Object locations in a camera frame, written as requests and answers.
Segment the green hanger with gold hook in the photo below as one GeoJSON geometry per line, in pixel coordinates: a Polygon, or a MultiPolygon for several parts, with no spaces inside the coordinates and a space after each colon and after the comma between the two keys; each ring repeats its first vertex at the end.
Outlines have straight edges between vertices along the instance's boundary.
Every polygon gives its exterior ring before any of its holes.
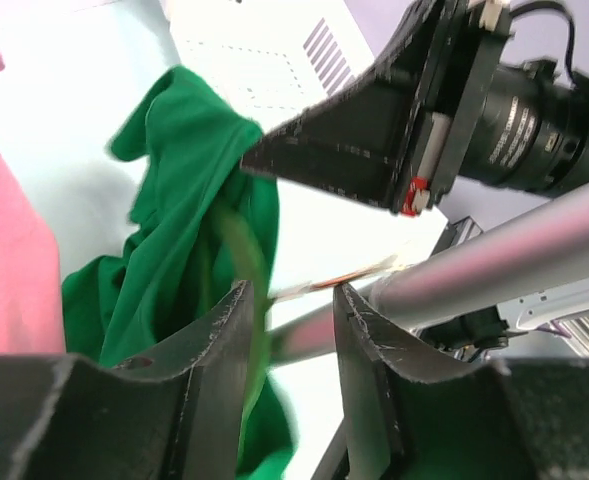
{"type": "Polygon", "coordinates": [[[269,279],[265,256],[258,240],[243,216],[234,210],[216,204],[210,212],[210,219],[222,245],[228,249],[232,265],[239,280],[253,283],[253,307],[251,321],[251,347],[247,366],[245,404],[251,406],[263,388],[270,357],[270,339],[266,327],[266,315],[273,304],[302,297],[309,293],[325,290],[341,283],[371,277],[384,272],[404,269],[397,254],[391,255],[373,265],[329,280],[303,283],[269,292],[269,279]]]}

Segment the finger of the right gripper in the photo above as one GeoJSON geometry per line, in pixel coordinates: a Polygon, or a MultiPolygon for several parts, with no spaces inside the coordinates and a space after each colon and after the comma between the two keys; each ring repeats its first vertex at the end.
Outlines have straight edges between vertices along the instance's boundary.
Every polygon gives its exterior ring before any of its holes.
{"type": "Polygon", "coordinates": [[[241,168],[394,214],[420,214],[444,139],[444,117],[434,107],[443,34],[443,2],[412,3],[369,69],[269,132],[242,156],[241,168]]]}

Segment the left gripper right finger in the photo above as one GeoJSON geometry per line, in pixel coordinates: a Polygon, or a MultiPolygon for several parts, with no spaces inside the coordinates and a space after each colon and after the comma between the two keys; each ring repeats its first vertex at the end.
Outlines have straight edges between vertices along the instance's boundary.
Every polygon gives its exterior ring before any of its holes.
{"type": "Polygon", "coordinates": [[[334,290],[354,479],[589,479],[589,359],[469,364],[334,290]]]}

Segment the green t shirt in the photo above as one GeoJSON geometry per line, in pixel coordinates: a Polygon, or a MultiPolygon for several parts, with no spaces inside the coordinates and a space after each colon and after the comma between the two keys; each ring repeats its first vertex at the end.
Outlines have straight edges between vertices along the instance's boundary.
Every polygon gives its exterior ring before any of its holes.
{"type": "Polygon", "coordinates": [[[64,280],[69,352],[115,366],[186,327],[228,293],[238,278],[211,223],[216,204],[248,222],[270,282],[277,187],[238,168],[261,136],[258,124],[183,66],[153,84],[110,144],[119,161],[149,159],[129,214],[137,229],[120,254],[100,256],[64,280]]]}

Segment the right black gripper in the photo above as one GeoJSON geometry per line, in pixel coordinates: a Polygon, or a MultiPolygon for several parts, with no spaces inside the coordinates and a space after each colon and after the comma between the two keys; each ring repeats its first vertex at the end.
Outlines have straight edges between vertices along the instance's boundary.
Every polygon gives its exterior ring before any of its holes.
{"type": "Polygon", "coordinates": [[[399,26],[413,87],[399,164],[398,209],[417,215],[464,177],[556,198],[589,183],[589,75],[549,57],[505,65],[513,22],[558,1],[416,1],[399,26]]]}

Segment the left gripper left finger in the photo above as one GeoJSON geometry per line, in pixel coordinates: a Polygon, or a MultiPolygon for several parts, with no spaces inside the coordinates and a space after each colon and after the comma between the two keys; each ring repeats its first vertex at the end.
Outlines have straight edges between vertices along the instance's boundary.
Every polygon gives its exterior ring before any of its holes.
{"type": "Polygon", "coordinates": [[[253,288],[113,369],[0,356],[0,479],[231,479],[253,288]]]}

